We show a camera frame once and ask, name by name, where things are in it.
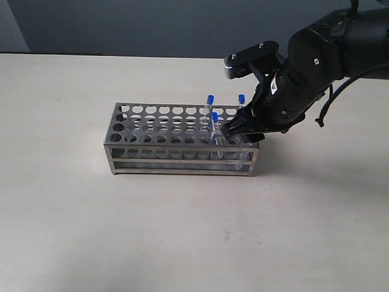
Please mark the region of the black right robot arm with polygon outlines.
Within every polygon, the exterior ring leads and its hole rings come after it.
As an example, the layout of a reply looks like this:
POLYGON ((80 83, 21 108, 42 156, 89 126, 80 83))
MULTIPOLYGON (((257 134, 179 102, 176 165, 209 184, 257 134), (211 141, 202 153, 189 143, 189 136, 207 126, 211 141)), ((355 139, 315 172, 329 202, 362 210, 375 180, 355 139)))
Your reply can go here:
POLYGON ((258 80, 252 100, 222 126, 224 136, 258 142, 286 133, 323 96, 333 102, 360 78, 388 78, 388 9, 333 11, 295 33, 287 57, 265 41, 226 57, 224 67, 229 79, 258 80))

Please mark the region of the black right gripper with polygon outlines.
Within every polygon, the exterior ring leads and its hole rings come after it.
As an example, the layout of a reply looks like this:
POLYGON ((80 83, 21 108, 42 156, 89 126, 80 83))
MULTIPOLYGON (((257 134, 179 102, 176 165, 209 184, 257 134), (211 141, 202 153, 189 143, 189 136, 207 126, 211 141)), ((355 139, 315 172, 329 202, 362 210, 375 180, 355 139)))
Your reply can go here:
POLYGON ((282 68, 258 85, 252 101, 222 126, 225 136, 257 143, 266 133, 286 133, 306 117, 306 77, 282 68))

